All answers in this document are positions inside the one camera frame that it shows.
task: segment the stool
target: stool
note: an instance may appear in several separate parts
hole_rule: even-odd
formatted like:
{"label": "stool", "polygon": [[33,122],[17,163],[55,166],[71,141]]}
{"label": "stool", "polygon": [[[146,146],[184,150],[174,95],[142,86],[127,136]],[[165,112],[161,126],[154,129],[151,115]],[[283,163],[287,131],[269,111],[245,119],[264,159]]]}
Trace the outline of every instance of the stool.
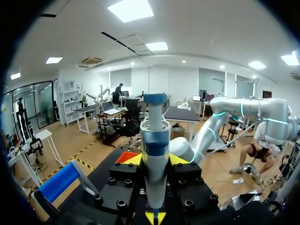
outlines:
{"label": "stool", "polygon": [[255,160],[256,160],[256,156],[257,156],[257,153],[256,153],[256,155],[255,155],[255,157],[254,157],[252,163],[244,163],[244,164],[243,164],[243,170],[244,170],[246,173],[250,174],[250,175],[257,173],[257,169],[256,169],[256,167],[254,166],[254,162],[255,162]]}
{"label": "stool", "polygon": [[221,136],[220,136],[220,137],[226,137],[225,135],[223,135],[223,132],[224,132],[224,129],[225,129],[226,126],[227,126],[226,123],[223,124],[223,129],[222,129],[222,133],[221,133]]}
{"label": "stool", "polygon": [[[236,135],[238,133],[238,131],[235,128],[239,125],[239,123],[233,122],[233,121],[229,121],[229,124],[230,124],[230,129],[228,129],[228,136],[227,136],[226,143],[232,141],[234,135]],[[234,147],[235,148],[235,143],[232,142],[229,147]]]}

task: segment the door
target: door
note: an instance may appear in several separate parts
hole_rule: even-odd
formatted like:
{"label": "door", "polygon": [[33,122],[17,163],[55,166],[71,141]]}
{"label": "door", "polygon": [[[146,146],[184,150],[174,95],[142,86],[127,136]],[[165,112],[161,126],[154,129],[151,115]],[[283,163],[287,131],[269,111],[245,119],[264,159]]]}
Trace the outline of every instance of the door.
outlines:
{"label": "door", "polygon": [[272,91],[262,91],[262,98],[272,98]]}

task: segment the blue block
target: blue block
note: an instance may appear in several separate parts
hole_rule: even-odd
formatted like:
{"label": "blue block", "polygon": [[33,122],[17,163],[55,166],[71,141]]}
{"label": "blue block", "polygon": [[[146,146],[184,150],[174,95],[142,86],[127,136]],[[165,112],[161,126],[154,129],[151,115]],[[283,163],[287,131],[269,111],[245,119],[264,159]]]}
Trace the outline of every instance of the blue block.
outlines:
{"label": "blue block", "polygon": [[58,171],[39,190],[50,203],[53,203],[78,177],[80,177],[79,172],[72,163],[69,163]]}

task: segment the blue cap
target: blue cap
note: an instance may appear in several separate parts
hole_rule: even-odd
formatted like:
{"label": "blue cap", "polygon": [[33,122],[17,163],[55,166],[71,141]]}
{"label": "blue cap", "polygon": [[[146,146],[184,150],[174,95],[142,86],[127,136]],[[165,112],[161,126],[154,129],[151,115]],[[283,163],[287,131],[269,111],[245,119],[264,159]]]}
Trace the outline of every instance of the blue cap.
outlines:
{"label": "blue cap", "polygon": [[148,104],[163,104],[166,103],[167,101],[167,95],[162,93],[162,94],[144,94],[144,102]]}

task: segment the ceiling light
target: ceiling light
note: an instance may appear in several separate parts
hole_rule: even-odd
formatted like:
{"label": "ceiling light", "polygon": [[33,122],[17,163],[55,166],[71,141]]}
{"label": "ceiling light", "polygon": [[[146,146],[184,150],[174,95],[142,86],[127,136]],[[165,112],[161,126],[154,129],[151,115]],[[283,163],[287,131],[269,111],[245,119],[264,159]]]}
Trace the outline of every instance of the ceiling light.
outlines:
{"label": "ceiling light", "polygon": [[147,0],[123,0],[107,9],[124,23],[154,16]]}
{"label": "ceiling light", "polygon": [[150,49],[150,51],[164,51],[168,50],[168,46],[166,42],[156,42],[156,43],[149,43],[146,46]]}
{"label": "ceiling light", "polygon": [[10,79],[14,80],[14,79],[17,79],[17,78],[19,78],[19,77],[21,77],[21,73],[17,73],[17,74],[11,75],[11,76],[10,76]]}
{"label": "ceiling light", "polygon": [[248,65],[253,67],[254,69],[265,69],[266,68],[266,66],[259,61],[250,62],[250,63],[248,63]]}
{"label": "ceiling light", "polygon": [[59,63],[62,60],[62,57],[50,57],[46,64]]}
{"label": "ceiling light", "polygon": [[291,55],[281,56],[284,62],[289,66],[299,66],[299,61],[297,60],[296,52],[293,51]]}

